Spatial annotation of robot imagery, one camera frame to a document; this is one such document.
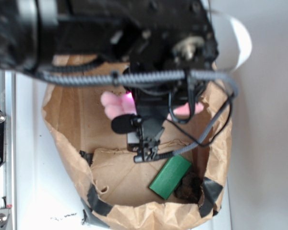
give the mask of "black tape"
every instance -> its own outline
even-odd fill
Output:
[[[216,216],[217,214],[219,214],[219,212],[216,211],[216,210],[213,210],[213,215],[212,215],[212,216],[214,217],[214,216]]]
[[[100,219],[98,219],[95,215],[93,215],[92,210],[86,205],[85,201],[83,199],[81,199],[81,202],[84,206],[83,209],[83,214],[84,214],[84,219],[83,219],[83,223],[88,223],[91,225],[96,225],[102,228],[107,228],[109,229],[110,226],[108,224],[106,224],[105,222],[101,221]]]
[[[223,190],[223,186],[205,177],[203,182],[203,190],[204,203],[200,207],[200,214],[202,218],[207,216],[212,211],[216,200]]]
[[[107,216],[107,214],[109,214],[109,212],[113,208],[112,205],[109,205],[106,202],[99,199],[98,194],[96,192],[96,188],[93,184],[91,185],[91,188],[88,191],[87,199],[88,203],[91,206],[91,209],[102,216]]]
[[[93,154],[92,153],[86,153],[86,152],[80,150],[79,154],[87,161],[89,166],[92,165],[92,163],[93,163]]]

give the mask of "white wall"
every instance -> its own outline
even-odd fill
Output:
[[[211,2],[241,19],[253,41],[233,74],[241,92],[228,176],[232,229],[288,230],[288,0]],[[230,42],[224,48],[235,52]]]

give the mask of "black foam cover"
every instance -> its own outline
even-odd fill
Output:
[[[134,114],[124,114],[115,117],[111,122],[112,130],[117,134],[127,134],[136,131],[132,125],[132,118]]]

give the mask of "pink stuffed animal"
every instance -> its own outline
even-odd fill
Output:
[[[102,105],[105,107],[107,117],[111,120],[123,114],[136,114],[135,104],[131,93],[116,96],[111,92],[104,92],[101,95],[100,100]],[[203,109],[203,104],[197,103],[195,105],[196,114],[200,113]],[[174,110],[175,115],[188,115],[189,112],[188,103]]]

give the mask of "white surface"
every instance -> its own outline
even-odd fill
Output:
[[[242,20],[253,41],[234,74],[241,93],[228,176],[232,228],[288,230],[288,0],[212,2]],[[235,56],[231,41],[223,48]]]
[[[87,229],[81,225],[83,205],[41,117],[45,88],[40,81],[16,76],[17,226],[19,230]],[[231,229],[227,190],[221,212],[196,229]]]

